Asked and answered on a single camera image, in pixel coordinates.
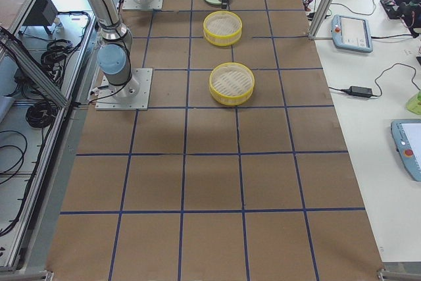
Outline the yellow steamer basket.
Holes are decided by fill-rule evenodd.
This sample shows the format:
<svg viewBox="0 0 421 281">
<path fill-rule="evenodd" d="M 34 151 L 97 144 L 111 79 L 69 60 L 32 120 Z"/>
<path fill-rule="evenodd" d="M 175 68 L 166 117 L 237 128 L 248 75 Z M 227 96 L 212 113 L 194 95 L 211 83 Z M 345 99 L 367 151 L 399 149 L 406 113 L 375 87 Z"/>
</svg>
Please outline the yellow steamer basket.
<svg viewBox="0 0 421 281">
<path fill-rule="evenodd" d="M 243 23 L 230 11 L 216 11 L 203 21 L 204 38 L 211 44 L 226 47 L 237 43 L 242 35 Z"/>
<path fill-rule="evenodd" d="M 211 71 L 209 76 L 209 91 L 212 98 L 229 107 L 248 101 L 254 87 L 253 72 L 240 63 L 220 64 Z"/>
</svg>

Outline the teach pendant upper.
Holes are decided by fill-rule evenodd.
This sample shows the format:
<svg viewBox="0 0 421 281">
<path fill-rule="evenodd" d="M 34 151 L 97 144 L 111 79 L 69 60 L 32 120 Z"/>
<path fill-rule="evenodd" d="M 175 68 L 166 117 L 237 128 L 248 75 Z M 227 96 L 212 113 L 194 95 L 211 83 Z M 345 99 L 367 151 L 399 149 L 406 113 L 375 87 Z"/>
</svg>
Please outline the teach pendant upper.
<svg viewBox="0 0 421 281">
<path fill-rule="evenodd" d="M 361 53 L 373 51 L 367 19 L 335 14 L 331 26 L 332 40 L 338 49 Z"/>
</svg>

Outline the teach pendant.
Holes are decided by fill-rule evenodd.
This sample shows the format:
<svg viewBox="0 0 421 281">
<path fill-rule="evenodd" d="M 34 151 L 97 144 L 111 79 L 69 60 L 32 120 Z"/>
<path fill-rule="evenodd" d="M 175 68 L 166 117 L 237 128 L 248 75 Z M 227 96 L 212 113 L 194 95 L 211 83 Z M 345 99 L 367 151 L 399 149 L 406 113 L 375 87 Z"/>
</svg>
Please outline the teach pendant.
<svg viewBox="0 0 421 281">
<path fill-rule="evenodd" d="M 335 14 L 331 26 L 332 40 L 338 49 L 361 53 L 373 51 L 367 19 Z"/>
<path fill-rule="evenodd" d="M 394 120 L 391 135 L 403 166 L 413 180 L 420 181 L 420 119 Z"/>
</svg>

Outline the black electronics board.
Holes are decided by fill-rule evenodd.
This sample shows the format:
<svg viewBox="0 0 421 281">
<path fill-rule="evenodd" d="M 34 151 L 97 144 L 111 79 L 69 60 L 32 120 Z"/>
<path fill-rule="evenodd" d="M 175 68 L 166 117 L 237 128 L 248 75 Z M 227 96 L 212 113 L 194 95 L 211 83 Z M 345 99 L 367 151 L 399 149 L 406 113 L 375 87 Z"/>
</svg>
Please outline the black electronics board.
<svg viewBox="0 0 421 281">
<path fill-rule="evenodd" d="M 381 0 L 380 4 L 389 19 L 397 20 L 411 15 L 405 1 Z"/>
</svg>

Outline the black power adapter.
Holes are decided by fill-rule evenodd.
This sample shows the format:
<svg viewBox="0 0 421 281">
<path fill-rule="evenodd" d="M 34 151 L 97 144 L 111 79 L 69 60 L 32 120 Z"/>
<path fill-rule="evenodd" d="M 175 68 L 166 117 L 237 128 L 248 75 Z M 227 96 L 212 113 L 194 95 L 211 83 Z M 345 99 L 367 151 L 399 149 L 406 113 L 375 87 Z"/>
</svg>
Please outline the black power adapter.
<svg viewBox="0 0 421 281">
<path fill-rule="evenodd" d="M 374 96 L 371 88 L 360 86 L 350 86 L 347 89 L 341 89 L 341 92 L 353 97 L 371 98 Z"/>
</svg>

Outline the green plastic object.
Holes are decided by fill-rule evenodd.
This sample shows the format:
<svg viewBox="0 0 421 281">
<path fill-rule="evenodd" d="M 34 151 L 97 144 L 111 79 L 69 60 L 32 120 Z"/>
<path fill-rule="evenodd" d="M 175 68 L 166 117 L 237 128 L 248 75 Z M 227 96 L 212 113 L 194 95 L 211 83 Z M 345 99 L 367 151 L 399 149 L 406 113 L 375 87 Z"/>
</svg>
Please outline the green plastic object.
<svg viewBox="0 0 421 281">
<path fill-rule="evenodd" d="M 421 91 L 413 95 L 405 105 L 406 109 L 416 115 L 421 115 Z"/>
</svg>

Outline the teach pendant lower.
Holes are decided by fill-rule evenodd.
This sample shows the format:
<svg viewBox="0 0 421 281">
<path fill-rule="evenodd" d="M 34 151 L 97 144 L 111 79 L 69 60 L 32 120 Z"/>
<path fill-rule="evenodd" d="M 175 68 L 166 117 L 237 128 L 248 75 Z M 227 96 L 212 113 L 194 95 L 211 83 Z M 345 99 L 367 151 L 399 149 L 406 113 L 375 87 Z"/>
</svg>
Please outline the teach pendant lower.
<svg viewBox="0 0 421 281">
<path fill-rule="evenodd" d="M 391 135 L 403 166 L 413 180 L 420 181 L 420 119 L 394 120 Z"/>
</svg>

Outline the aluminium frame rail left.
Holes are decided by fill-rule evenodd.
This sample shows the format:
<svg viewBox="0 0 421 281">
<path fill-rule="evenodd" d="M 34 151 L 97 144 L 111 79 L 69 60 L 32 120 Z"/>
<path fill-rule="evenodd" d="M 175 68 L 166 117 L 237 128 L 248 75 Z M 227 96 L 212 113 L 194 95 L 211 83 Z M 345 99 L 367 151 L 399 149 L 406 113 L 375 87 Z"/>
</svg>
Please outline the aluminium frame rail left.
<svg viewBox="0 0 421 281">
<path fill-rule="evenodd" d="M 44 73 L 22 42 L 4 27 L 1 27 L 1 47 L 14 59 L 18 68 L 46 92 L 54 104 L 60 108 L 69 106 L 70 101 L 62 94 L 61 89 Z"/>
</svg>

